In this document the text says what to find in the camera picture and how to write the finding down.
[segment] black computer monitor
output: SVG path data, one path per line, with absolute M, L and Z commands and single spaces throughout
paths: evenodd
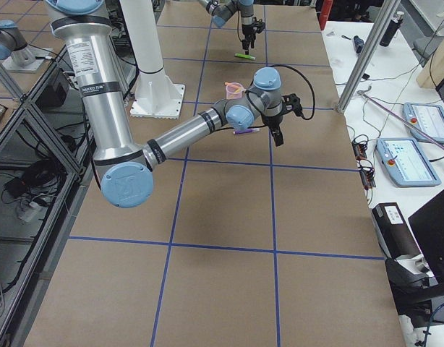
M 444 295 L 444 190 L 409 217 L 409 224 Z

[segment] marker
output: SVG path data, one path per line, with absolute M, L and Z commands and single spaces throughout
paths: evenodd
M 235 130 L 234 131 L 234 135 L 250 134 L 252 132 L 258 132 L 258 131 L 260 131 L 259 128 L 249 128 L 249 129 L 246 129 L 246 130 Z

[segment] table surface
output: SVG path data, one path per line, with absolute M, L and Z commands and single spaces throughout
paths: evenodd
M 64 47 L 63 41 L 51 34 L 50 21 L 43 1 L 0 0 L 0 20 L 13 20 L 30 44 L 52 48 L 55 53 L 59 53 Z M 22 91 L 28 93 L 47 71 L 50 63 L 45 61 L 35 73 L 10 72 L 9 74 Z M 13 100 L 2 83 L 0 83 L 0 103 L 10 108 L 0 122 L 1 132 L 11 119 L 13 110 L 19 106 L 19 101 Z
M 240 61 L 236 19 L 216 29 L 199 4 L 166 2 L 158 34 L 184 105 L 178 121 L 131 118 L 136 141 L 273 63 L 310 79 L 315 118 L 286 116 L 279 148 L 265 129 L 212 134 L 157 167 L 134 209 L 90 185 L 26 347 L 404 346 L 315 11 L 255 14 L 268 29 Z M 308 115 L 307 85 L 279 70 Z
M 342 35 L 354 37 L 358 35 L 364 40 L 367 39 L 372 24 L 369 23 L 349 23 L 349 22 L 328 22 L 323 30 L 323 40 L 330 59 L 330 65 L 333 69 L 333 76 L 336 83 L 341 84 L 347 81 L 355 62 L 357 55 L 355 54 L 352 42 Z M 388 77 L 397 77 L 404 72 L 409 72 L 395 79 L 381 81 L 366 81 L 359 84 L 357 90 L 366 90 L 370 85 L 371 91 L 368 96 L 380 98 L 389 103 L 380 102 L 389 109 L 393 109 L 397 114 L 402 114 L 403 106 L 406 102 L 413 103 L 433 103 L 441 105 L 443 102 L 439 95 L 433 89 L 422 89 L 418 86 L 416 78 L 422 68 L 418 65 L 418 61 L 411 51 L 409 44 L 400 32 L 396 34 L 393 41 L 388 47 L 378 46 L 374 56 L 372 57 L 366 73 L 370 75 L 370 79 L 379 80 Z M 343 85 L 338 85 L 338 93 L 344 89 Z M 378 132 L 369 124 L 364 122 L 365 119 L 374 125 L 377 129 L 383 129 L 381 137 L 411 137 L 409 130 L 399 121 L 392 117 L 388 119 L 384 126 L 386 116 L 388 115 L 378 107 L 367 103 L 364 108 L 364 99 L 355 95 L 346 109 L 345 117 L 347 124 L 355 129 L 349 129 L 349 135 L 353 138 L 355 135 L 366 134 L 370 138 L 368 144 L 367 156 L 375 164 L 375 183 L 376 188 L 369 192 L 371 198 L 370 208 L 373 208 L 381 202 L 397 202 L 405 219 L 416 212 L 421 206 L 444 189 L 444 160 L 433 163 L 432 166 L 436 170 L 438 176 L 442 180 L 442 184 L 437 187 L 422 188 L 400 188 L 396 187 L 389 179 L 385 169 L 379 160 L 375 160 L 373 155 L 375 149 L 375 141 Z M 444 152 L 436 146 L 429 143 L 420 145 L 429 159 L 439 158 Z M 417 271 L 413 265 L 413 260 L 402 261 L 412 271 Z M 433 327 L 433 336 L 430 337 L 429 345 L 433 347 L 444 347 L 444 326 Z

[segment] white table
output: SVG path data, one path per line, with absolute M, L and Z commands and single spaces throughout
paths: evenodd
M 364 40 L 367 39 L 370 33 L 372 24 L 369 23 L 350 23 L 350 22 L 328 22 L 323 30 L 323 40 L 330 59 L 330 65 L 333 69 L 333 76 L 337 84 L 345 83 L 351 74 L 351 71 L 357 61 L 353 43 L 351 40 L 342 38 L 345 35 L 353 38 L 358 35 Z M 391 44 L 388 47 L 378 46 L 372 57 L 372 60 L 367 67 L 366 73 L 370 75 L 370 79 L 382 79 L 386 77 L 396 77 L 399 74 L 408 72 L 418 64 L 417 59 L 411 52 L 409 44 L 400 32 L 396 34 Z M 422 89 L 418 87 L 416 77 L 422 70 L 420 66 L 413 69 L 413 74 L 409 72 L 394 80 L 383 81 L 365 81 L 359 84 L 358 90 L 366 90 L 370 85 L 371 91 L 369 96 L 377 97 L 391 103 L 431 103 L 440 99 L 434 90 Z M 341 94 L 344 85 L 338 85 L 338 93 Z M 354 96 L 346 109 L 345 117 L 347 124 L 354 128 L 356 135 L 366 134 L 370 139 L 376 139 L 378 132 L 370 125 L 363 121 L 363 106 L 364 98 Z M 402 114 L 402 105 L 385 104 L 389 109 L 393 109 L 397 114 Z M 376 128 L 382 129 L 388 114 L 368 102 L 365 106 L 365 119 L 372 123 Z M 353 138 L 353 131 L 349 130 L 349 135 Z M 381 137 L 410 137 L 409 130 L 399 121 L 393 119 L 392 116 L 388 119 L 387 124 L 381 132 Z M 423 204 L 434 197 L 438 192 L 444 189 L 444 159 L 433 163 L 433 167 L 442 180 L 442 184 L 437 187 L 429 188 L 398 188 L 396 187 L 384 168 L 380 165 L 379 160 L 375 160 L 373 155 L 376 141 L 370 141 L 367 150 L 368 158 L 375 165 L 375 183 L 376 188 L 369 192 L 372 195 L 370 208 L 373 208 L 381 202 L 397 202 L 405 219 L 416 212 Z M 429 159 L 439 158 L 444 155 L 444 152 L 432 144 L 422 143 L 422 149 Z M 415 271 L 413 261 L 406 261 L 404 265 L 410 270 Z M 419 338 L 423 336 L 423 329 L 417 329 Z M 429 347 L 444 347 L 444 325 L 433 327 L 431 330 L 432 336 L 428 340 Z M 413 343 L 406 338 L 408 346 L 413 346 Z

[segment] black cylindrical object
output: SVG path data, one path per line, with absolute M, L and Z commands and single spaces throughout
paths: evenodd
M 393 15 L 393 19 L 390 20 L 388 29 L 383 35 L 383 38 L 380 41 L 380 45 L 384 47 L 388 47 L 389 43 L 392 41 L 394 35 L 396 34 L 397 29 L 399 29 L 404 20 L 404 13 L 402 11 L 397 11 Z

